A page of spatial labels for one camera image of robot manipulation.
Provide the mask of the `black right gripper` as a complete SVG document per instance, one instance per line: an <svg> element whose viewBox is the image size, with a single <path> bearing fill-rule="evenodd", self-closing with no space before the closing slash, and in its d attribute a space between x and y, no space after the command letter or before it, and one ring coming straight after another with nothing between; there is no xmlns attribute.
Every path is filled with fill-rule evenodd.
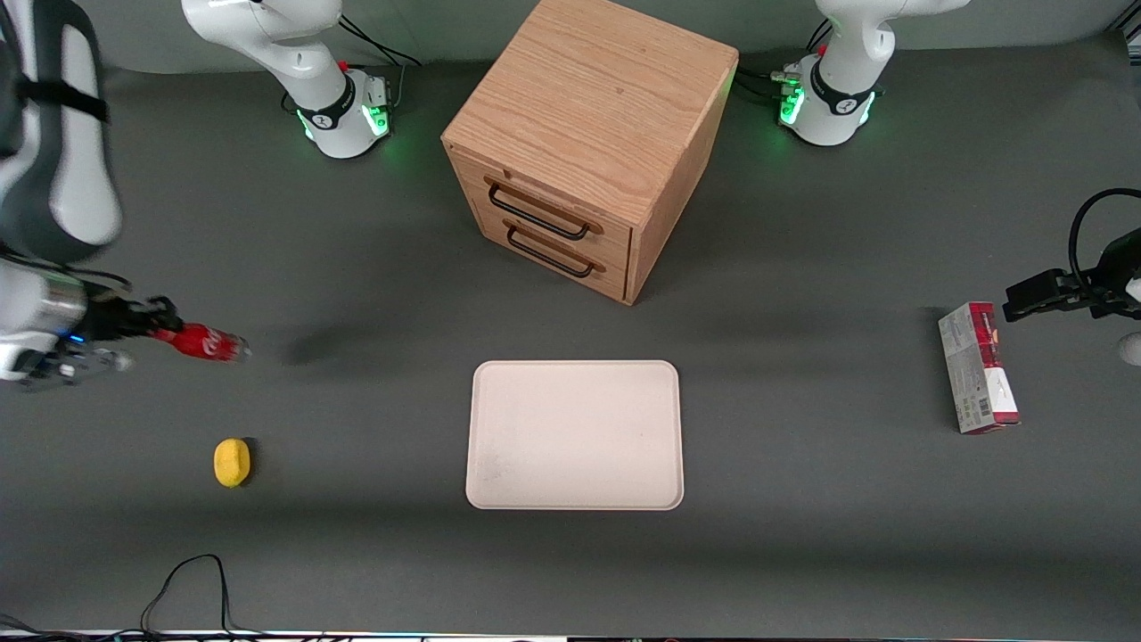
<svg viewBox="0 0 1141 642"><path fill-rule="evenodd" d="M90 298L83 316L83 338L90 342L116 342L127 338L173 341L183 333L183 317L168 296L144 301L118 295Z"/></svg>

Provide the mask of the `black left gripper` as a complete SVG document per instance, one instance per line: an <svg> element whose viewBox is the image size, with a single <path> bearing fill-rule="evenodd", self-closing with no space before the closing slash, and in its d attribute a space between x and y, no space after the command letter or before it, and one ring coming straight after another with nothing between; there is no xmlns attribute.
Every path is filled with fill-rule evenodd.
<svg viewBox="0 0 1141 642"><path fill-rule="evenodd" d="M1008 324L1044 312L1071 312L1089 308L1092 318L1122 316L1138 318L1138 274L1140 274L1140 228L1112 239L1102 251L1097 266L1083 271L1089 301L1081 292L1079 281L1063 269L1047 269L1006 289L1003 314Z"/></svg>

